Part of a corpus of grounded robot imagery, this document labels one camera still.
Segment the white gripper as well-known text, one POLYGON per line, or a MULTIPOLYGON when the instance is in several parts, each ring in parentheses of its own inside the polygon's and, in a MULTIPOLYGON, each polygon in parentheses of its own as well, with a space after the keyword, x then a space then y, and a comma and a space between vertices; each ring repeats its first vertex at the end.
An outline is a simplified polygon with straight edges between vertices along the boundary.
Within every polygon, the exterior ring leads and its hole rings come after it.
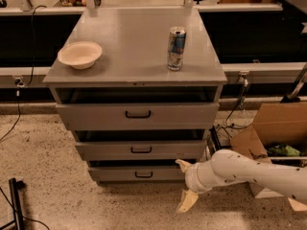
POLYGON ((210 162, 191 164, 177 159, 181 171, 185 173, 185 184, 189 190, 183 190, 177 213, 188 212, 199 199, 198 194, 210 191, 215 186, 215 175, 210 162))

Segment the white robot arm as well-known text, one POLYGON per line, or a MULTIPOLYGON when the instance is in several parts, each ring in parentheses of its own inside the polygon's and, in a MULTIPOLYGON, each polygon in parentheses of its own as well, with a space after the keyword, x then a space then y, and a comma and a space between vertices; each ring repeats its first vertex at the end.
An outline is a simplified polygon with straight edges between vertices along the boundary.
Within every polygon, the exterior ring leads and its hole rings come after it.
POLYGON ((204 162, 191 164, 177 159, 184 173, 187 190, 182 191, 178 213, 188 212, 200 194, 215 187, 243 182, 255 183, 291 200, 307 204, 307 170, 305 168, 252 160, 230 149, 220 149, 204 162))

